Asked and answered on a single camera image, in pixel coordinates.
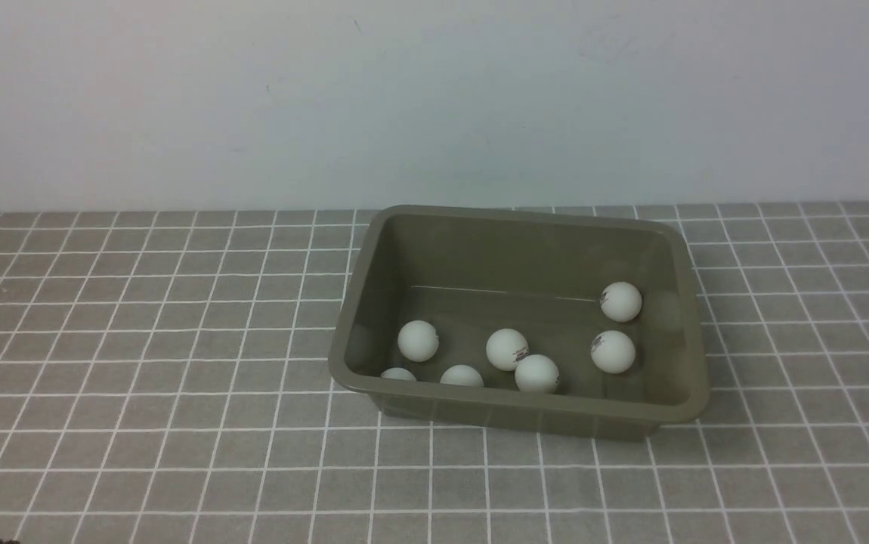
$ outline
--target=white ping pong ball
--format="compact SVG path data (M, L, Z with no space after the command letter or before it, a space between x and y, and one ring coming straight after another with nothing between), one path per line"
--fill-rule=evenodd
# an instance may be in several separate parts
M528 355L518 361L515 385L528 393L552 393L558 387L558 367L545 355Z
M599 297L599 306L606 317L617 323L625 323L636 317L642 309L642 295L632 283L610 283Z
M469 367L469 365L455 365L444 371L444 374L441 375L441 383L483 387L485 380L482 379L482 375L478 374L476 369Z
M498 329L485 344L485 354L494 368L511 372L528 355L528 341L517 330Z
M397 349L410 361L421 363L438 351L438 332L428 321L411 321L397 334Z
M625 334L608 330L594 338L589 354L601 371L619 374L627 371L636 361L636 346Z
M386 371L380 373L380 376L387 379L404 379L408 382L417 382L418 380L417 378L414 378L414 374L411 374L409 369L403 369L400 367L386 369Z

